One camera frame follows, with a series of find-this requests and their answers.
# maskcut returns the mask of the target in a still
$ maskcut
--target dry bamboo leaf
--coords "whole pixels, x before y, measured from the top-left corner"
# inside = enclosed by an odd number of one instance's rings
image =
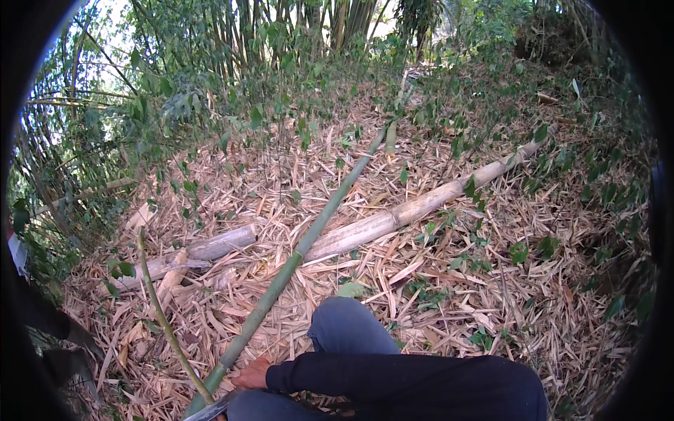
[[[126,368],[127,360],[129,358],[129,344],[122,346],[121,351],[117,355],[117,360],[119,364],[122,364],[122,367]]]

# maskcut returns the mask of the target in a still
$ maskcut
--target knee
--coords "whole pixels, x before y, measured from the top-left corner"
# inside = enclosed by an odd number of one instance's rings
[[[264,393],[260,389],[239,392],[227,405],[227,419],[232,421],[250,419],[260,400],[264,398]]]
[[[524,404],[530,411],[547,410],[547,398],[539,376],[528,366],[501,357],[491,357],[489,361],[494,377],[501,379],[508,400]]]
[[[369,311],[360,301],[351,297],[328,297],[321,302],[311,316],[312,323],[321,323],[325,319],[333,319],[335,316],[347,316],[357,312]]]

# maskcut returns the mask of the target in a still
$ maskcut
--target leg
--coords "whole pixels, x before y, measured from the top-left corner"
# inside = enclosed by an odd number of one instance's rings
[[[338,354],[399,354],[381,323],[359,301],[348,297],[323,300],[311,318],[307,336],[316,351]]]
[[[283,395],[263,389],[249,389],[236,396],[227,407],[229,421],[326,421],[335,416],[310,411]]]

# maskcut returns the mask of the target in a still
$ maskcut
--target fallen branch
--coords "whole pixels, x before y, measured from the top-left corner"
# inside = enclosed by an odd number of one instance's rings
[[[158,280],[163,278],[168,272],[182,267],[209,267],[207,261],[219,259],[222,256],[243,247],[253,244],[257,240],[257,226],[249,224],[217,235],[208,240],[197,241],[187,246],[187,254],[191,257],[183,264],[174,264],[173,259],[178,255],[178,251],[167,253],[148,262],[150,279]],[[112,280],[111,284],[120,291],[133,290],[140,288],[143,282],[142,268],[140,265],[135,267],[136,277],[123,276],[120,280]],[[102,295],[109,295],[107,286],[101,284],[99,292]]]
[[[557,133],[558,128],[558,124],[550,126],[548,134],[553,135]],[[366,242],[376,240],[385,234],[408,225],[412,221],[423,218],[429,212],[440,208],[447,200],[462,196],[464,194],[464,185],[470,177],[474,176],[475,187],[487,184],[489,181],[505,174],[515,165],[532,156],[545,143],[549,135],[541,142],[531,141],[521,146],[517,152],[479,168],[472,174],[450,181],[435,190],[417,197],[415,200],[401,203],[390,210],[377,212],[368,218],[337,228],[323,235],[310,248],[305,256],[305,260],[313,261],[329,255],[346,253]]]
[[[124,178],[124,179],[121,179],[121,180],[111,181],[111,182],[107,183],[105,185],[105,187],[103,187],[102,189],[98,189],[98,190],[86,189],[85,191],[82,191],[80,194],[74,195],[72,200],[73,201],[80,200],[80,199],[83,199],[87,196],[91,196],[91,195],[94,195],[94,194],[97,194],[97,193],[104,193],[106,191],[115,190],[115,189],[118,189],[120,187],[125,187],[125,186],[132,185],[132,184],[135,184],[135,181],[131,180],[131,179],[127,179],[127,178]],[[54,200],[53,202],[51,202],[51,204],[55,209],[58,209],[59,206],[61,205],[61,202],[65,201],[65,200],[66,200],[66,198],[62,197],[58,200]],[[35,211],[34,214],[30,215],[30,217],[35,218],[37,215],[43,214],[43,213],[45,213],[49,210],[50,210],[49,206],[39,207]]]
[[[162,307],[159,305],[159,299],[157,299],[157,294],[155,293],[154,287],[152,285],[152,278],[150,277],[150,271],[148,270],[148,265],[145,262],[145,244],[144,244],[145,241],[143,239],[144,234],[145,234],[144,231],[141,230],[137,238],[138,255],[140,259],[140,267],[143,269],[143,276],[145,278],[145,288],[147,288],[148,294],[150,295],[150,300],[152,301],[152,306],[154,307],[154,311],[157,314],[159,324],[164,329],[164,334],[166,335],[168,342],[171,344],[171,348],[173,348],[173,351],[177,354],[178,359],[180,360],[180,363],[183,366],[183,370],[185,370],[189,379],[192,380],[192,383],[194,383],[194,386],[197,388],[201,396],[204,397],[204,400],[208,404],[214,403],[213,397],[210,395],[208,390],[206,390],[206,386],[204,386],[199,377],[197,377],[197,373],[194,372],[194,368],[192,368],[192,366],[189,365],[187,357],[185,357],[183,351],[180,349],[178,339],[175,337],[173,329],[171,329],[171,325],[169,325],[169,321],[166,320],[166,316],[162,311]]]

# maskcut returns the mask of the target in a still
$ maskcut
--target black sleeve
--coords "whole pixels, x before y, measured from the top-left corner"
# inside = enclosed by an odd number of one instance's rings
[[[547,413],[536,373],[492,356],[308,352],[294,361],[271,366],[266,380],[270,389],[284,393],[308,390],[388,407],[413,402],[415,407],[435,408],[445,415],[451,410],[456,419],[544,420]]]

